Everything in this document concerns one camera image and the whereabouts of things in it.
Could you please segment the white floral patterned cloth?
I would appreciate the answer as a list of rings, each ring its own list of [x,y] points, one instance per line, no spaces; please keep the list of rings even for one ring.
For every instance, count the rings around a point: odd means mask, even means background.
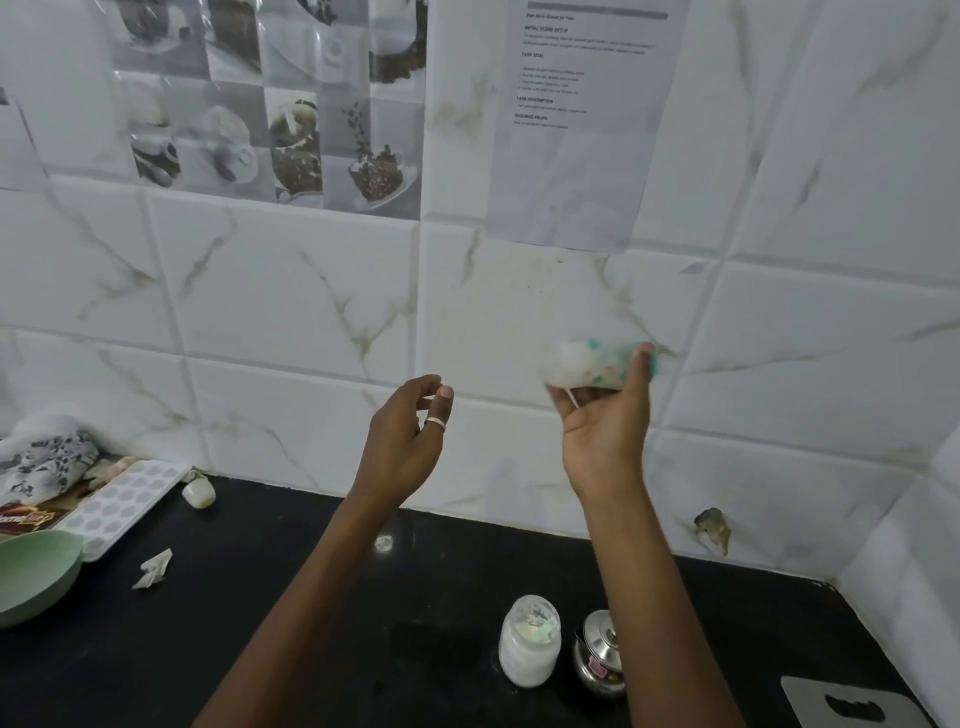
[[[76,418],[20,420],[0,437],[0,511],[90,497],[101,485],[88,471],[100,459],[98,443]]]

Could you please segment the person's right forearm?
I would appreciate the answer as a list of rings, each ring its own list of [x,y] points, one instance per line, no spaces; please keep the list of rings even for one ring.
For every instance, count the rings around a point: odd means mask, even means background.
[[[617,635],[632,728],[747,728],[642,479],[579,491]]]

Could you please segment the small steel lidded container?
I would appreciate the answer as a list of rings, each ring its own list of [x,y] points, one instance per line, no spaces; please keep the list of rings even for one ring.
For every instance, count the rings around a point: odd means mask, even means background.
[[[574,671],[595,697],[616,700],[626,696],[618,635],[611,612],[594,611],[575,633]]]

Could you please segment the light green bowl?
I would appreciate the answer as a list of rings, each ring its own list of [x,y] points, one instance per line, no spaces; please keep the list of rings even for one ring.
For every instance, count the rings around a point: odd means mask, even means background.
[[[84,543],[60,530],[0,541],[0,630],[30,621],[67,594],[79,576]]]

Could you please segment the person's left forearm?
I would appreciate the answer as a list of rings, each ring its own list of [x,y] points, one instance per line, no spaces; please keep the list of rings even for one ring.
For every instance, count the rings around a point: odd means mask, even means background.
[[[399,506],[390,491],[351,491],[191,728],[286,728],[302,710],[378,534]]]

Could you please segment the dark packet with orange label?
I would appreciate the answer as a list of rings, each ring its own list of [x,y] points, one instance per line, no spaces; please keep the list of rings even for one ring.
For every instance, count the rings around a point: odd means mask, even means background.
[[[11,503],[0,507],[0,542],[54,528],[65,516],[58,507]]]

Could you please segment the white sponge with coloured dots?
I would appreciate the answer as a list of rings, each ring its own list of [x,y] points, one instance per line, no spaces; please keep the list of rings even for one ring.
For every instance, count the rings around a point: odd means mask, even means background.
[[[555,336],[536,341],[538,372],[545,385],[561,390],[621,391],[633,353],[642,344],[653,347],[651,379],[673,372],[684,362],[681,352],[648,338]]]

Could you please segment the flat steel plate with cutout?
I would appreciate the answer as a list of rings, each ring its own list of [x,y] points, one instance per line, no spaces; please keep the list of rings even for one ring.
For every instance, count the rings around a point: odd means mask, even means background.
[[[908,696],[784,675],[780,685],[799,728],[937,728]]]

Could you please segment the coffee cup picture wall sticker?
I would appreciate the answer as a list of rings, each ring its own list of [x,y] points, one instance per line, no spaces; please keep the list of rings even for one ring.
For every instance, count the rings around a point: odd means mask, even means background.
[[[421,217],[429,0],[93,0],[140,181]]]

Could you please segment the crumpled white paper scrap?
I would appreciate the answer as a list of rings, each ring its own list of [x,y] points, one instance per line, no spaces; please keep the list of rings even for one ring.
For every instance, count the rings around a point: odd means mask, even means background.
[[[172,549],[167,548],[143,562],[140,565],[141,576],[131,589],[146,590],[162,582],[172,557]]]

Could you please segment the person's left hand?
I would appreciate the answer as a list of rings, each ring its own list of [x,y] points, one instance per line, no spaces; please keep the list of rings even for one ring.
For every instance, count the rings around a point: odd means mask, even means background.
[[[398,389],[373,414],[346,500],[367,516],[385,519],[426,483],[442,450],[402,443]]]

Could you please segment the glass jar with white powder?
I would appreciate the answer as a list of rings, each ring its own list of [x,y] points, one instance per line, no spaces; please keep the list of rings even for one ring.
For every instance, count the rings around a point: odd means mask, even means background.
[[[559,612],[546,598],[528,594],[506,614],[499,637],[502,673],[522,689],[544,685],[554,671],[562,647]]]

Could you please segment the white ice cube tray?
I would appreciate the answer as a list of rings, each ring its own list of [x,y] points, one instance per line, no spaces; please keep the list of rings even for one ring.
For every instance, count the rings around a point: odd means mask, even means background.
[[[139,460],[84,499],[51,530],[80,538],[81,561],[96,562],[191,470],[184,463]]]

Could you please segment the printed white paper sheet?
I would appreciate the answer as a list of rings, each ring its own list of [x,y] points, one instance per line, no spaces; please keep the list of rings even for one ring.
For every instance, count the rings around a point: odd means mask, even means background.
[[[691,0],[510,0],[486,235],[620,253]]]

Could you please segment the person's right hand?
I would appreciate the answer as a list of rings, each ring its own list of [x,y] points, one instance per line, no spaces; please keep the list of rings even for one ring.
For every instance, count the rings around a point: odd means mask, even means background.
[[[649,405],[621,391],[546,386],[561,421],[562,466],[585,512],[623,505],[643,490]]]

